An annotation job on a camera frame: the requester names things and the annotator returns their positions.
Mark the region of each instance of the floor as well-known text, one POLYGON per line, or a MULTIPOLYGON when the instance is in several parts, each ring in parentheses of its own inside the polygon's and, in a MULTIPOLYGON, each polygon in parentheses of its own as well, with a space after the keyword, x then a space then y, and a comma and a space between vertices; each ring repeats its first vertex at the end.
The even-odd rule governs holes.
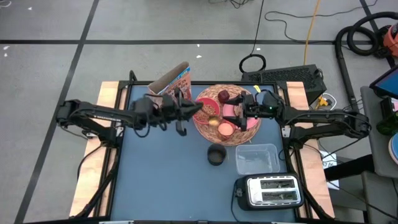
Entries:
MULTIPOLYGON (((318 13, 347 11, 365 1, 374 2, 323 0, 318 13)), ((190 62, 193 80, 240 80, 238 63, 253 47, 243 40, 254 39, 261 6, 260 0, 239 9, 223 0, 8 2, 0 1, 0 222, 6 224, 68 217, 85 141, 55 127, 57 103, 75 98, 95 102, 103 81, 126 80, 131 69, 139 80, 155 80, 182 61, 190 62)), ((316 0, 265 0, 262 17, 267 11, 312 15, 315 4, 316 0)), ((396 0, 379 0, 369 10, 397 6, 396 0)), ((365 11, 357 9, 318 17, 311 39, 334 40, 339 30, 364 16, 365 11)), ((288 35, 305 40, 310 19, 267 17, 286 20, 288 35)), ((378 27, 393 23, 376 21, 378 27)), ((265 56, 267 69, 303 64, 304 45, 284 36, 283 23, 261 19, 258 39, 255 52, 265 56)), ((366 40, 360 35, 355 39, 366 40)), ((361 86, 390 68, 385 59, 346 49, 343 53, 357 99, 361 86)), ((347 106, 334 46, 310 45, 307 63, 323 70, 327 93, 337 99, 337 108, 347 106)), ((260 66, 254 59, 244 69, 260 66)), ((351 141, 321 140, 328 150, 351 141)), ((369 153, 368 140, 363 139, 338 155, 354 159, 369 153)), ((344 219, 357 218, 339 213, 344 219)))

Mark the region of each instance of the clear plastic container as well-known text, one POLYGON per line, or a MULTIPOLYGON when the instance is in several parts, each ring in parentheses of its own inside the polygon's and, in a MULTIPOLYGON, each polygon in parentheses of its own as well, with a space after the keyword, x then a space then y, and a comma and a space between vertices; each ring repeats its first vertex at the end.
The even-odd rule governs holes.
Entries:
POLYGON ((279 172, 276 147, 273 144, 237 146, 236 169, 241 175, 279 172))

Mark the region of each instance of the computer screen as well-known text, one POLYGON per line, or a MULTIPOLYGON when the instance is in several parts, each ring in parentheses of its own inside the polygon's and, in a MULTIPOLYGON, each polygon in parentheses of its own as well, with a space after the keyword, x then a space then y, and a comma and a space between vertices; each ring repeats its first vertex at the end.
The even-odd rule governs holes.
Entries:
POLYGON ((374 81, 370 87, 377 94, 398 98, 398 65, 374 81))

